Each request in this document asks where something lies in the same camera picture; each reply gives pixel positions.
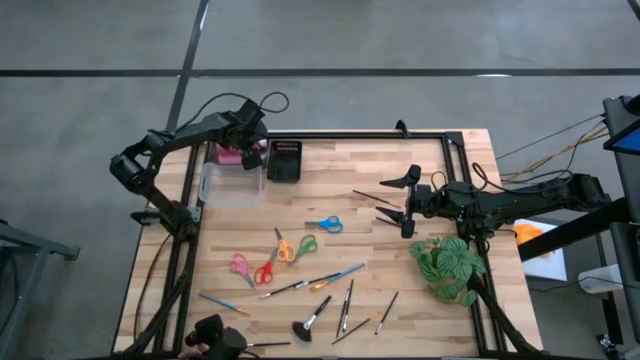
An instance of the blue scissors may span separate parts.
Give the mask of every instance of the blue scissors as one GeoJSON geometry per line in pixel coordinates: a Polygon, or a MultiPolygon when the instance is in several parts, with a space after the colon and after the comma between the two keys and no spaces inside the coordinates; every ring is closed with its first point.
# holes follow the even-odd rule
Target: blue scissors
{"type": "Polygon", "coordinates": [[[321,221],[306,221],[304,224],[320,226],[330,233],[338,233],[342,231],[342,223],[340,222],[340,219],[335,215],[331,215],[325,220],[321,221]]]}

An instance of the gray floor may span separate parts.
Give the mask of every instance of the gray floor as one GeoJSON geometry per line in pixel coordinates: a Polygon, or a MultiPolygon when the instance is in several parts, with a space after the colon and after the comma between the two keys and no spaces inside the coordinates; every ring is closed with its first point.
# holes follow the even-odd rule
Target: gray floor
{"type": "MultiPolygon", "coordinates": [[[[196,0],[0,0],[0,69],[180,68],[197,6],[196,0]]],[[[219,0],[209,6],[194,66],[633,67],[639,30],[625,0],[219,0]]],[[[291,108],[265,119],[273,129],[389,128],[402,118],[413,128],[488,128],[499,155],[601,112],[602,99],[635,94],[637,83],[634,77],[192,79],[181,121],[221,91],[260,98],[280,90],[291,108]]],[[[165,125],[176,84],[0,79],[0,218],[82,246],[75,263],[50,261],[22,357],[110,351],[139,234],[128,214],[144,201],[111,177],[108,162],[147,128],[165,125]]],[[[211,110],[237,105],[221,100],[211,110]]],[[[559,150],[592,125],[507,157],[500,170],[559,150]]],[[[600,141],[581,147],[572,169],[598,176],[612,197],[622,194],[600,141]]],[[[571,276],[593,267],[596,249],[588,245],[567,250],[571,276]]],[[[532,297],[547,350],[602,357],[592,341],[605,331],[598,299],[577,289],[532,297]],[[578,311],[574,304],[589,305],[578,311]]]]}

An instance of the wooden table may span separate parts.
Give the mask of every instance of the wooden table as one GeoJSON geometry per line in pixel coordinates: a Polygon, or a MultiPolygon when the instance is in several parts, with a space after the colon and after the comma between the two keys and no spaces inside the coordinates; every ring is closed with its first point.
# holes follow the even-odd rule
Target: wooden table
{"type": "MultiPolygon", "coordinates": [[[[478,162],[493,181],[499,182],[488,132],[463,130],[463,134],[469,163],[478,162]]],[[[170,154],[164,161],[157,184],[169,198],[180,198],[187,157],[188,150],[184,150],[170,154]]],[[[454,153],[453,158],[457,159],[457,154],[454,153]]],[[[380,215],[375,206],[385,204],[351,191],[357,189],[402,204],[405,191],[382,187],[378,182],[404,175],[411,164],[422,167],[422,183],[428,183],[433,172],[444,171],[440,142],[305,140],[299,183],[267,182],[262,204],[258,207],[205,209],[185,333],[196,321],[219,313],[226,326],[239,330],[250,343],[293,342],[290,346],[252,349],[261,356],[477,355],[469,309],[442,304],[428,293],[426,282],[407,251],[412,241],[455,234],[453,223],[416,215],[419,235],[411,240],[402,239],[398,228],[375,220],[380,215]],[[305,229],[303,225],[304,221],[324,219],[329,215],[340,217],[344,224],[342,233],[329,234],[305,229]],[[293,267],[276,262],[273,282],[251,289],[242,277],[229,272],[229,260],[233,253],[243,253],[252,274],[265,263],[276,244],[274,227],[278,227],[296,249],[304,235],[313,233],[319,249],[315,254],[305,255],[293,267]],[[317,293],[300,289],[258,299],[269,290],[301,279],[339,272],[358,263],[366,263],[366,266],[317,293]],[[384,311],[396,290],[400,294],[379,335],[375,336],[373,331],[380,316],[350,338],[331,346],[350,279],[355,280],[350,327],[372,312],[384,311]],[[249,311],[251,317],[205,300],[197,296],[199,292],[237,304],[249,311]],[[291,322],[305,321],[327,295],[332,295],[333,300],[313,325],[313,342],[298,341],[291,332],[291,322]]],[[[461,179],[459,162],[454,165],[457,178],[461,179]]],[[[434,180],[439,186],[444,181],[441,176],[434,180]]],[[[198,181],[199,175],[193,184],[193,197],[198,181]]],[[[140,291],[151,260],[165,236],[166,232],[159,225],[147,227],[142,232],[115,350],[122,350],[132,342],[133,318],[140,291]]],[[[147,290],[139,329],[147,324],[159,306],[169,247],[163,250],[147,290]]],[[[489,258],[500,305],[525,338],[542,348],[513,236],[499,232],[491,240],[489,258]]],[[[175,321],[176,308],[169,319],[167,344],[173,338],[171,324],[175,321]]],[[[481,309],[489,344],[493,345],[488,311],[484,305],[481,309]]]]}

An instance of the makeup brush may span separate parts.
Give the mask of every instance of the makeup brush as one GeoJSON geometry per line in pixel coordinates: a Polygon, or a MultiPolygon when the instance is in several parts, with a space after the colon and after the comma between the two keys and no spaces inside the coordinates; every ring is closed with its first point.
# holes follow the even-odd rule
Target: makeup brush
{"type": "Polygon", "coordinates": [[[377,312],[377,313],[375,313],[375,314],[371,314],[371,316],[369,316],[369,318],[368,318],[367,320],[365,320],[365,321],[361,322],[360,324],[358,324],[358,326],[356,326],[356,327],[354,327],[353,329],[349,330],[349,332],[348,332],[348,333],[346,333],[346,334],[344,334],[344,335],[342,335],[342,337],[341,337],[341,338],[336,339],[334,342],[332,342],[332,343],[331,343],[331,345],[333,345],[333,344],[335,344],[335,343],[337,343],[337,342],[339,342],[339,341],[342,341],[342,340],[343,340],[344,338],[346,338],[347,336],[349,336],[349,335],[353,334],[356,330],[360,329],[360,328],[361,328],[361,327],[363,327],[366,323],[368,323],[368,322],[369,322],[369,320],[371,320],[371,319],[373,319],[374,317],[378,316],[378,314],[380,314],[380,311],[378,311],[378,312],[377,312]]]}
{"type": "Polygon", "coordinates": [[[320,313],[322,312],[322,310],[324,310],[330,300],[331,295],[329,295],[322,302],[322,304],[320,304],[318,309],[316,309],[313,315],[311,315],[309,320],[307,320],[306,322],[302,323],[299,321],[294,321],[293,323],[291,323],[291,330],[293,330],[293,333],[298,337],[298,339],[305,342],[311,342],[311,325],[313,325],[313,322],[316,321],[318,315],[320,315],[320,313]]]}

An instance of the wooden brush handle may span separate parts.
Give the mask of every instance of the wooden brush handle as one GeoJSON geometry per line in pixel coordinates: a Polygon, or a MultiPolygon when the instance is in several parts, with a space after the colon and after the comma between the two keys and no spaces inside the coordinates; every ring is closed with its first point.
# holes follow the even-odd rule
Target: wooden brush handle
{"type": "Polygon", "coordinates": [[[320,304],[320,307],[318,307],[318,309],[316,310],[316,312],[313,313],[313,315],[315,315],[315,316],[320,315],[320,313],[322,312],[322,310],[324,310],[324,308],[327,306],[329,301],[331,301],[331,295],[327,296],[327,298],[324,299],[322,304],[320,304]]]}

